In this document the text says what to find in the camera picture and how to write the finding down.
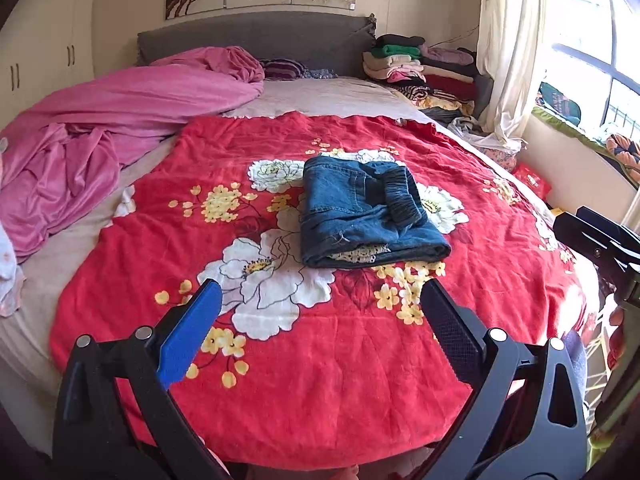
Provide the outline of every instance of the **window frame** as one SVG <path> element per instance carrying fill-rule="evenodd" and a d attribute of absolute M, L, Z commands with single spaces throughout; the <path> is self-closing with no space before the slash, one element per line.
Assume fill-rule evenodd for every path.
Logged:
<path fill-rule="evenodd" d="M 590 56 L 590 54 L 586 54 L 580 50 L 577 50 L 573 47 L 567 46 L 562 43 L 554 43 L 551 48 L 555 52 L 560 52 L 562 54 L 566 54 L 567 56 L 573 57 L 574 59 L 578 59 L 581 62 L 584 62 L 594 68 L 600 70 L 607 74 L 610 78 L 609 83 L 609 95 L 607 97 L 607 101 L 605 103 L 604 111 L 602 113 L 602 119 L 600 121 L 600 126 L 602 126 L 606 120 L 607 115 L 609 113 L 609 106 L 611 102 L 611 93 L 613 91 L 613 82 L 618 81 L 620 84 L 623 84 L 636 94 L 640 96 L 640 84 L 631 79 L 629 76 L 619 72 L 616 69 L 616 61 L 617 61 L 617 51 L 618 51 L 618 30 L 616 25 L 616 9 L 613 5 L 613 0 L 609 0 L 609 6 L 611 9 L 611 63 L 607 63 L 602 61 L 596 57 Z"/>

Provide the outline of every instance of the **window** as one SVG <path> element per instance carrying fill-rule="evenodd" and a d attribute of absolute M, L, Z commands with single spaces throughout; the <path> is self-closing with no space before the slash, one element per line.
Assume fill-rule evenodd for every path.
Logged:
<path fill-rule="evenodd" d="M 545 81 L 580 106 L 588 137 L 640 140 L 640 20 L 624 0 L 550 0 Z"/>

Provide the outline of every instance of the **silver bolt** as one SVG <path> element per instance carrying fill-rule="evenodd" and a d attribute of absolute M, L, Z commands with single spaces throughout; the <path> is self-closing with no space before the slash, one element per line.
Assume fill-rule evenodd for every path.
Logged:
<path fill-rule="evenodd" d="M 562 342 L 562 340 L 558 339 L 557 337 L 552 337 L 549 340 L 549 344 L 558 351 L 564 350 L 564 343 Z"/>
<path fill-rule="evenodd" d="M 84 334 L 84 335 L 81 335 L 78 339 L 76 339 L 76 346 L 78 346 L 78 348 L 84 348 L 85 346 L 89 346 L 90 342 L 91 342 L 91 336 Z"/>
<path fill-rule="evenodd" d="M 149 339 L 153 332 L 154 330 L 150 326 L 141 326 L 136 330 L 136 339 L 140 339 L 140 341 Z"/>
<path fill-rule="evenodd" d="M 494 341 L 507 341 L 507 333 L 501 328 L 492 328 L 489 330 L 489 336 Z"/>

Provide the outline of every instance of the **pink blanket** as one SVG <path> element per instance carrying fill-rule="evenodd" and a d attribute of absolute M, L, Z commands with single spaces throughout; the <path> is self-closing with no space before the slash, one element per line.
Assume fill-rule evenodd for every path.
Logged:
<path fill-rule="evenodd" d="M 0 222 L 19 258 L 111 193 L 120 168 L 197 116 L 232 110 L 263 90 L 245 50 L 206 47 L 54 92 L 1 133 Z"/>

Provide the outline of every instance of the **blue denim pants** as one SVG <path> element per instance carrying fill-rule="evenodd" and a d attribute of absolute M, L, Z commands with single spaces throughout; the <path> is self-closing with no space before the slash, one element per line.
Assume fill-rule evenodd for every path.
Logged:
<path fill-rule="evenodd" d="M 353 269 L 449 256 L 451 246 L 429 222 L 406 167 L 316 156 L 305 163 L 303 180 L 306 266 Z"/>

